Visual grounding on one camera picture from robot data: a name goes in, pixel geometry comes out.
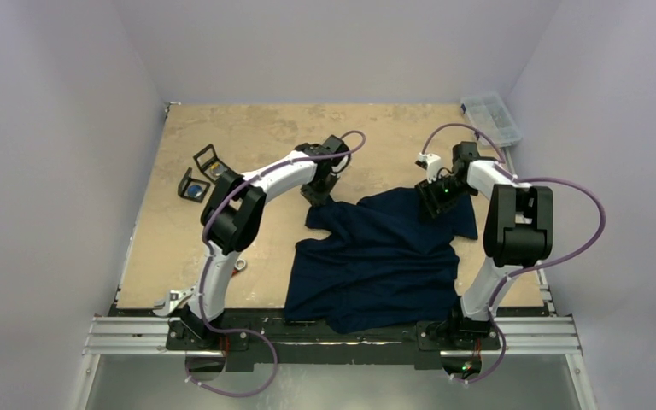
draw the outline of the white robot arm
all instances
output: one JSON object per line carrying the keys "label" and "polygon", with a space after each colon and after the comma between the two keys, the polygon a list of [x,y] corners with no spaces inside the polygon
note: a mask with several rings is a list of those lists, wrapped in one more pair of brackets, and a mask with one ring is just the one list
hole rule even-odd
{"label": "white robot arm", "polygon": [[[199,297],[188,301],[190,311],[200,319],[211,322],[225,310],[225,294],[230,283],[232,270],[240,253],[255,239],[265,205],[287,190],[301,186],[301,193],[313,205],[321,204],[330,195],[340,172],[348,165],[349,157],[310,160],[311,157],[346,153],[348,146],[335,136],[330,136],[323,144],[302,144],[285,158],[263,168],[244,174],[227,170],[214,188],[214,192],[202,213],[202,223],[215,212],[228,193],[244,181],[265,174],[256,179],[241,192],[237,198],[242,200],[238,209],[227,206],[220,212],[208,236],[208,254],[212,263],[192,289],[204,290],[202,298],[205,318],[200,317]],[[288,162],[288,165],[276,165]],[[269,168],[276,168],[264,173]]]}
{"label": "white robot arm", "polygon": [[[466,193],[481,193],[490,200],[483,234],[487,256],[449,323],[449,331],[458,337],[476,338],[490,330],[489,314],[496,314],[512,283],[507,275],[549,256],[553,195],[548,187],[514,182],[494,158],[479,155],[476,143],[459,143],[453,154],[452,170],[444,175],[441,158],[419,154],[417,164],[426,169],[427,178],[416,189],[426,217],[448,211]],[[502,280],[507,283],[497,292]]]}

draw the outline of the wooden table surface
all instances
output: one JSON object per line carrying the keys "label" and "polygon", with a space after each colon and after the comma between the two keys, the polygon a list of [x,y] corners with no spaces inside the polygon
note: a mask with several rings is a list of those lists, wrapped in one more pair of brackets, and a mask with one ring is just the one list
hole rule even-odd
{"label": "wooden table surface", "polygon": [[[187,167],[205,179],[192,156],[214,144],[232,169],[247,172],[283,158],[300,143],[322,143],[329,135],[362,130],[366,145],[354,154],[332,192],[337,201],[358,202],[397,186],[413,187],[425,178],[416,165],[429,134],[441,124],[463,122],[458,105],[173,105],[170,109],[149,185],[139,213],[121,285],[119,308],[151,308],[168,290],[196,282],[205,260],[200,240],[200,213],[206,203],[187,201],[177,186]],[[451,158],[451,147],[472,140],[464,128],[448,128],[434,138],[429,152]],[[349,146],[358,136],[346,138]],[[490,149],[482,154],[492,155]],[[461,294],[483,263],[481,235],[489,202],[473,198],[478,241],[457,237],[452,246],[460,257],[455,283]],[[248,268],[233,278],[228,308],[281,308],[285,302],[296,242],[326,237],[304,226],[308,202],[294,189],[270,202],[260,233],[245,250]],[[524,275],[502,306],[542,305],[536,276]]]}

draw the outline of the purple cable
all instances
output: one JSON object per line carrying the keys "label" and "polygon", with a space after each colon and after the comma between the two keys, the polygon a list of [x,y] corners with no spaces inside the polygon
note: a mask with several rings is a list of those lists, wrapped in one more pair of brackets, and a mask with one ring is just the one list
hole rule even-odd
{"label": "purple cable", "polygon": [[507,284],[508,278],[516,278],[517,276],[527,273],[527,272],[532,272],[536,271],[537,269],[543,269],[546,267],[554,267],[562,262],[566,262],[572,258],[574,258],[577,255],[580,255],[582,252],[587,250],[590,246],[592,246],[595,242],[597,242],[597,239],[600,238],[600,235],[602,235],[602,232],[605,230],[605,224],[607,220],[607,215],[605,213],[605,207],[602,206],[602,202],[600,202],[600,198],[597,197],[591,190],[588,190],[587,188],[576,184],[574,182],[568,181],[566,179],[559,179],[559,178],[552,178],[552,177],[536,177],[536,178],[523,178],[523,179],[517,179],[515,182],[522,183],[533,183],[533,182],[543,182],[543,183],[550,183],[550,184],[559,184],[559,185],[564,185],[564,186],[569,186],[570,188],[573,188],[575,190],[581,191],[583,194],[589,197],[589,199],[594,202],[594,205],[597,207],[597,210],[600,212],[600,224],[597,226],[597,231],[594,232],[594,235],[586,242],[584,245],[580,246],[577,248],[575,251],[570,252],[569,254],[562,256],[561,258],[557,258],[554,261],[550,262],[544,262],[539,265],[534,265],[534,266],[528,266],[524,267],[521,269],[517,269],[514,272],[509,273],[506,275],[497,285],[494,291],[491,294],[491,297],[489,298],[489,321],[491,322],[492,326],[496,328],[496,332],[499,334],[499,337],[501,338],[501,352],[499,353],[499,358],[496,359],[494,364],[484,373],[482,373],[480,376],[477,378],[474,378],[472,380],[466,380],[466,383],[468,384],[473,384],[478,382],[479,380],[483,380],[486,377],[488,377],[494,370],[496,370],[497,367],[499,367],[501,361],[504,359],[504,355],[507,353],[507,338],[504,336],[504,332],[501,331],[499,326],[496,324],[495,317],[491,313],[492,306],[494,306],[494,302],[496,301],[496,297],[499,295],[499,292],[501,291],[501,288],[504,287],[505,284]]}
{"label": "purple cable", "polygon": [[479,137],[486,139],[487,142],[489,143],[489,145],[491,145],[491,148],[493,148],[494,151],[496,152],[496,154],[499,156],[499,163],[500,164],[506,164],[507,163],[507,159],[504,158],[504,154],[501,153],[501,149],[499,149],[499,147],[496,146],[496,143],[494,143],[494,141],[492,141],[491,138],[489,138],[488,135],[486,135],[482,130],[476,128],[475,126],[470,126],[468,124],[464,124],[464,123],[461,123],[461,122],[449,122],[448,124],[444,124],[442,126],[439,126],[436,130],[434,130],[434,132],[431,133],[429,138],[426,139],[426,142],[424,143],[424,149],[421,150],[421,154],[426,153],[426,149],[429,148],[429,143],[431,142],[432,139],[434,139],[435,135],[437,135],[442,129],[449,128],[450,126],[463,126],[464,128],[468,128],[468,129],[474,131]]}
{"label": "purple cable", "polygon": [[252,395],[257,395],[258,393],[262,392],[263,390],[267,389],[267,386],[272,383],[272,381],[275,379],[275,375],[278,374],[278,352],[275,350],[275,346],[272,345],[270,340],[267,339],[267,337],[261,335],[257,331],[253,331],[250,329],[218,329],[216,327],[213,327],[210,325],[210,322],[207,321],[205,318],[207,315],[205,314],[205,305],[204,305],[204,286],[205,286],[205,278],[208,276],[208,270],[210,267],[210,264],[213,261],[213,255],[214,255],[214,249],[212,245],[210,244],[208,234],[210,232],[210,228],[212,228],[212,225],[214,224],[215,219],[217,218],[217,215],[219,215],[223,209],[227,206],[228,203],[230,203],[230,200],[237,195],[238,192],[240,192],[243,188],[246,186],[252,184],[256,180],[268,175],[269,173],[275,171],[276,169],[279,169],[281,167],[285,167],[286,165],[290,165],[294,162],[302,162],[302,161],[316,161],[316,160],[330,160],[333,158],[340,158],[346,155],[351,155],[357,150],[361,149],[363,145],[366,143],[366,134],[363,132],[353,130],[346,132],[341,136],[341,139],[344,139],[348,135],[351,134],[358,134],[361,136],[361,141],[360,143],[353,149],[350,149],[346,152],[341,152],[338,154],[330,154],[330,155],[318,155],[318,156],[307,156],[307,157],[302,157],[302,158],[295,158],[291,160],[285,160],[282,162],[279,162],[269,168],[266,168],[263,170],[260,174],[255,175],[253,178],[248,179],[244,181],[242,184],[238,185],[237,188],[235,188],[232,192],[230,192],[227,197],[218,205],[218,207],[215,209],[213,214],[210,216],[210,219],[208,220],[208,223],[205,224],[204,229],[202,229],[202,241],[208,246],[209,249],[209,257],[208,260],[205,262],[205,267],[202,269],[202,275],[200,275],[200,289],[198,290],[197,293],[197,303],[200,305],[200,315],[202,316],[202,322],[205,324],[205,327],[207,327],[210,331],[215,332],[215,333],[220,333],[220,334],[228,334],[228,333],[248,333],[253,336],[257,336],[258,338],[262,339],[265,344],[267,344],[267,347],[270,349],[270,352],[272,353],[272,372],[270,373],[270,377],[267,378],[266,382],[263,383],[260,387],[257,389],[245,392],[245,393],[233,393],[231,391],[225,391],[222,389],[217,389],[215,387],[209,386],[207,384],[204,384],[203,382],[200,382],[196,380],[195,378],[192,377],[190,374],[190,368],[189,368],[189,363],[186,360],[184,362],[184,370],[187,373],[187,380],[191,381],[195,385],[202,387],[203,389],[210,390],[214,393],[217,393],[219,395],[226,395],[228,397],[250,397]]}

